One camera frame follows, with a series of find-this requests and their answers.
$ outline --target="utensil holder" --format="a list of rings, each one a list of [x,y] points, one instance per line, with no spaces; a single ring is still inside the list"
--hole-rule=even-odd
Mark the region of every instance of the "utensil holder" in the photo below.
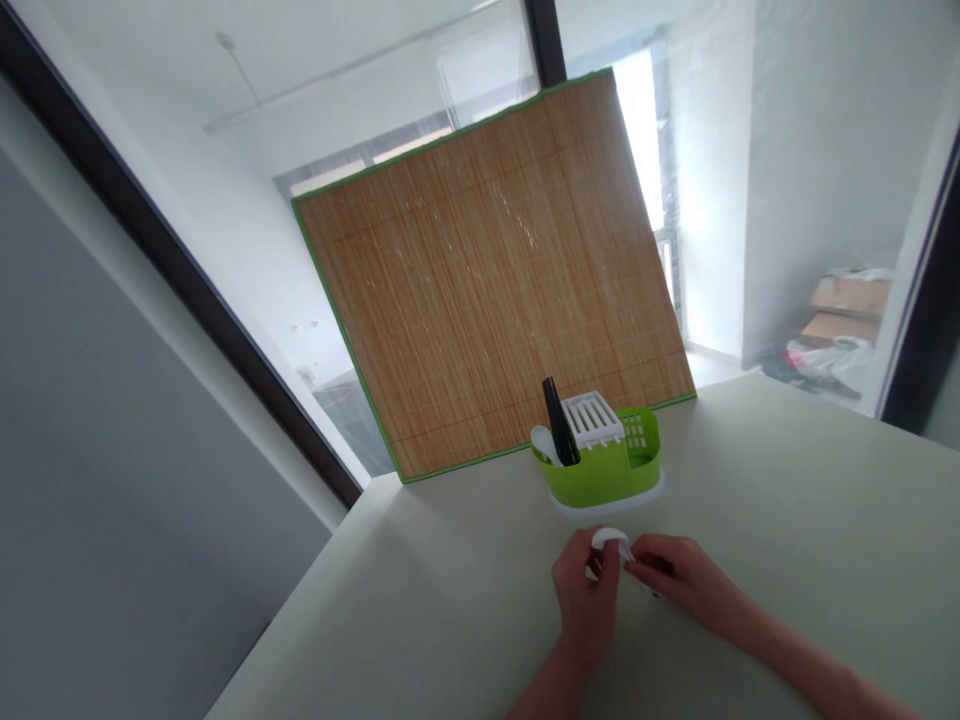
[[[653,490],[660,482],[660,429],[646,408],[617,410],[623,423],[621,442],[580,450],[576,465],[551,465],[536,448],[553,497],[568,508],[606,505]]]

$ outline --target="green border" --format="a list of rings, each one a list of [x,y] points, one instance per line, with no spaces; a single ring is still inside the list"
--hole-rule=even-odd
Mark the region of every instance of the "green border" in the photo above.
[[[343,318],[340,317],[340,310],[337,308],[336,302],[334,302],[333,295],[330,294],[330,285],[327,282],[326,275],[324,275],[323,268],[320,266],[320,261],[317,259],[317,254],[316,254],[316,250],[313,247],[313,243],[310,242],[310,235],[307,233],[307,228],[306,228],[306,225],[304,224],[303,216],[300,214],[300,208],[298,203],[302,200],[307,200],[309,198],[315,197],[322,193],[330,192],[335,188],[342,187],[349,183],[360,180],[361,178],[366,177],[367,175],[370,175],[373,172],[378,172],[380,170],[383,170],[384,168],[389,167],[394,163],[398,163],[401,160],[406,160],[407,158],[413,155],[426,152],[427,150],[431,150],[437,147],[438,145],[442,145],[456,138],[460,138],[473,130],[477,130],[483,127],[484,125],[487,125],[488,123],[499,120],[500,118],[506,115],[509,115],[510,113],[518,112],[523,108],[529,107],[534,103],[540,102],[547,95],[551,95],[555,92],[559,92],[573,85],[579,85],[580,83],[588,82],[590,80],[593,80],[594,78],[597,78],[603,75],[612,75],[612,74],[613,74],[613,68],[608,67],[602,70],[598,70],[596,72],[589,73],[587,75],[583,75],[573,80],[568,80],[567,82],[562,83],[560,85],[555,85],[545,90],[540,90],[536,95],[529,98],[528,100],[525,100],[524,102],[518,103],[516,105],[511,105],[508,108],[504,108],[503,110],[498,112],[496,115],[491,115],[490,117],[478,123],[470,125],[469,127],[461,128],[460,130],[450,133],[449,135],[444,135],[442,138],[437,138],[433,142],[427,143],[426,145],[422,145],[421,147],[414,148],[413,150],[405,152],[402,155],[398,155],[395,158],[391,158],[390,160],[388,160],[387,162],[381,165],[374,165],[372,167],[368,167],[365,170],[361,170],[355,175],[351,175],[342,180],[338,180],[337,182],[331,183],[330,185],[324,185],[322,188],[311,190],[308,193],[304,193],[303,195],[299,195],[291,199],[290,204],[293,207],[293,214],[297,218],[297,224],[300,226],[300,233],[301,235],[303,235],[303,241],[307,246],[307,251],[310,253],[310,257],[313,259],[313,266],[316,268],[317,275],[320,277],[320,284],[323,285],[323,292],[327,296],[327,302],[330,303],[330,308],[331,310],[333,310],[333,316],[337,321],[337,327],[340,329],[340,334],[341,336],[343,336],[343,342],[347,346],[347,352],[350,354],[350,360],[353,362],[353,368],[354,370],[357,371],[357,378],[360,380],[360,386],[363,388],[363,392],[367,397],[367,402],[370,403],[370,409],[373,411],[373,417],[377,421],[377,428],[380,430],[380,435],[383,437],[384,445],[387,446],[387,452],[390,453],[390,460],[391,462],[393,462],[394,468],[396,468],[397,475],[400,477],[400,482],[403,483],[404,485],[418,482],[420,480],[426,480],[427,478],[435,477],[437,475],[442,475],[444,473],[450,472],[451,470],[457,470],[459,468],[469,467],[470,465],[476,465],[477,463],[483,462],[484,460],[490,460],[492,458],[500,457],[501,455],[509,455],[511,453],[517,452],[518,450],[523,450],[524,448],[530,447],[530,443],[523,443],[521,445],[516,445],[515,447],[512,447],[512,448],[507,448],[506,450],[499,450],[495,453],[483,455],[473,460],[468,460],[466,462],[458,463],[457,465],[451,465],[449,467],[441,468],[439,470],[433,470],[431,472],[425,473],[423,475],[417,475],[412,478],[407,478],[404,476],[403,470],[400,467],[400,463],[397,461],[397,456],[393,452],[393,445],[390,442],[390,438],[387,436],[386,428],[384,428],[383,426],[383,419],[380,417],[380,412],[379,410],[377,410],[377,405],[373,400],[373,396],[370,394],[370,388],[367,386],[367,380],[363,375],[363,369],[360,367],[360,363],[357,362],[357,356],[353,350],[353,343],[350,342],[350,335],[347,333],[347,328],[343,324]],[[673,405],[674,403],[690,400],[692,398],[695,398],[696,396],[697,396],[696,392],[690,393],[688,395],[682,395],[678,398],[673,398],[671,400],[666,400],[662,403],[657,403],[656,405],[651,405],[649,409],[657,410],[659,408],[666,407],[667,405]]]

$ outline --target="white table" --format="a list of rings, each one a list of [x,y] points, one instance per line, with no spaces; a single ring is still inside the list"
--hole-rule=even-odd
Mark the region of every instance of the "white table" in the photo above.
[[[960,716],[960,454],[756,376],[657,414],[667,492],[610,524],[697,538],[856,671]],[[574,527],[525,451],[374,482],[208,717],[502,716],[557,636],[550,566]],[[583,716],[811,715],[621,580]]]

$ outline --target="bamboo mat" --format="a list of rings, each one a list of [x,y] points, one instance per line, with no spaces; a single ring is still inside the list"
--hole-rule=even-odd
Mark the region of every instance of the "bamboo mat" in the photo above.
[[[405,481],[694,392],[611,72],[295,208]]]

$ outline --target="white plastic bag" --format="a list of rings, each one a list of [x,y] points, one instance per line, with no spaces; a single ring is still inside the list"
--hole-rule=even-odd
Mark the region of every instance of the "white plastic bag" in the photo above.
[[[838,337],[826,348],[810,348],[797,340],[787,343],[787,358],[797,372],[815,382],[836,380],[863,394],[873,346],[855,337]]]

